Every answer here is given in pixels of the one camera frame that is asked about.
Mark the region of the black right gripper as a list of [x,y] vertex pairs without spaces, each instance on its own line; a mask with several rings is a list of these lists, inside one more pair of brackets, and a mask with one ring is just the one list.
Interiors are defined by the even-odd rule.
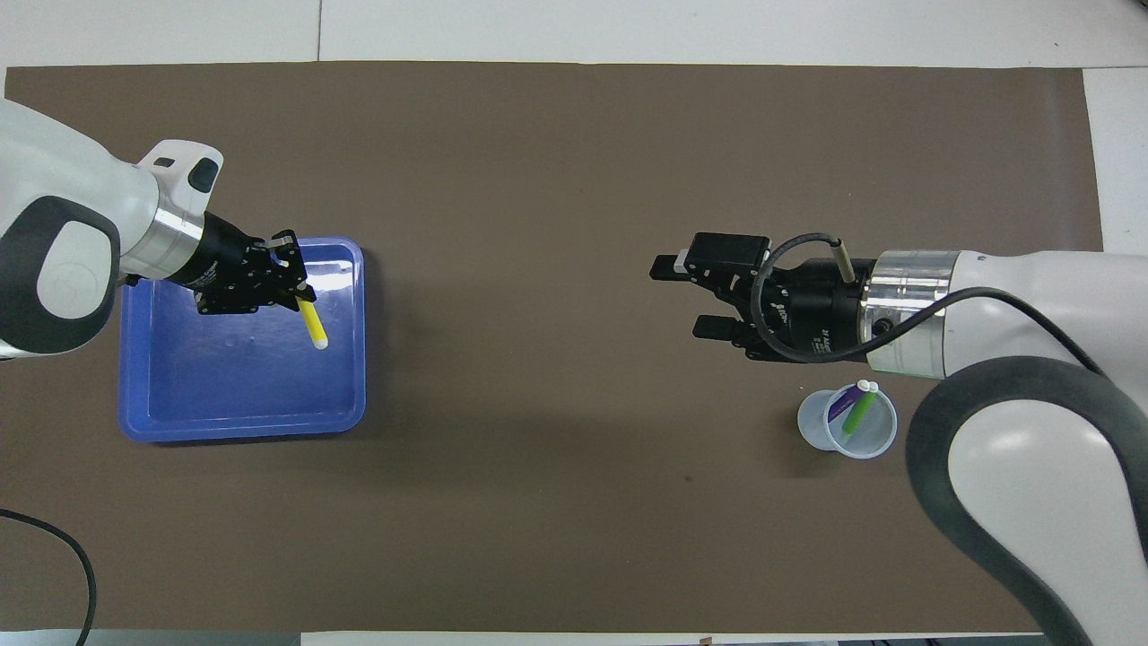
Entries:
[[[649,278],[659,282],[720,285],[757,277],[771,251],[771,238],[698,232],[677,252],[656,256]],[[862,343],[860,322],[864,281],[874,260],[854,260],[858,280],[843,282],[835,260],[805,260],[796,268],[776,268],[763,286],[765,322],[798,352],[825,355]],[[695,338],[729,344],[751,361],[763,361],[765,342],[751,322],[726,316],[697,316]]]

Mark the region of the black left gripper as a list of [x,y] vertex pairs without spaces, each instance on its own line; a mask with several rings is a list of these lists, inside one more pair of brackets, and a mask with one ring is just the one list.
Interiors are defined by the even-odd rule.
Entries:
[[[270,258],[276,283],[264,282]],[[184,265],[184,287],[193,291],[200,316],[247,314],[258,308],[300,312],[302,303],[317,299],[294,229],[264,240],[214,213],[204,215],[204,233]]]

